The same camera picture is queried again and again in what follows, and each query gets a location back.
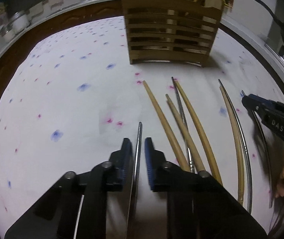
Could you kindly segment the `glass jar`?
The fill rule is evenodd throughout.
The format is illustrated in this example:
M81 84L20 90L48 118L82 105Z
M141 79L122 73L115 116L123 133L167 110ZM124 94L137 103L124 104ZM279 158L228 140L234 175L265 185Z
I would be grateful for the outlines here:
M10 25L4 26L1 30L1 33L6 43L9 43L15 37L15 31Z

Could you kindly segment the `hanging dish cloth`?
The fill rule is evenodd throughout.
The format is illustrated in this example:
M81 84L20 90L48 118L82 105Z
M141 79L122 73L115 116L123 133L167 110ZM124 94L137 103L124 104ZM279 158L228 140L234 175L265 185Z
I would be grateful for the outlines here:
M63 0L48 0L48 5L51 9L61 7L63 5Z
M30 17L43 13L43 2L39 2L29 9Z

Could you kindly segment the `wooden utensil holder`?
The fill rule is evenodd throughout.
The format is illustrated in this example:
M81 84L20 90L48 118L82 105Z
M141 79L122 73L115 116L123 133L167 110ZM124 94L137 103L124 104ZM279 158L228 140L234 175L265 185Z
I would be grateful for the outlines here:
M130 63L208 60L223 0L121 0Z

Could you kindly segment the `white metal pot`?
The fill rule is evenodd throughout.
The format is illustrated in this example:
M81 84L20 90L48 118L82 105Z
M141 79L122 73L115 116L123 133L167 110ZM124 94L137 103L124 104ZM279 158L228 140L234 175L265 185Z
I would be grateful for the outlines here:
M16 12L10 19L15 34L20 33L30 25L30 21L24 11Z

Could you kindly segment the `lower wooden cabinets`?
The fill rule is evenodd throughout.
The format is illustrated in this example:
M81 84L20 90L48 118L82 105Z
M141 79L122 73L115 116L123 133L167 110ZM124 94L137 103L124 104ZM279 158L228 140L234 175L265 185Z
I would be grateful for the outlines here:
M38 42L73 26L121 15L121 0L94 0L62 10L32 26L0 54L0 98L18 66Z

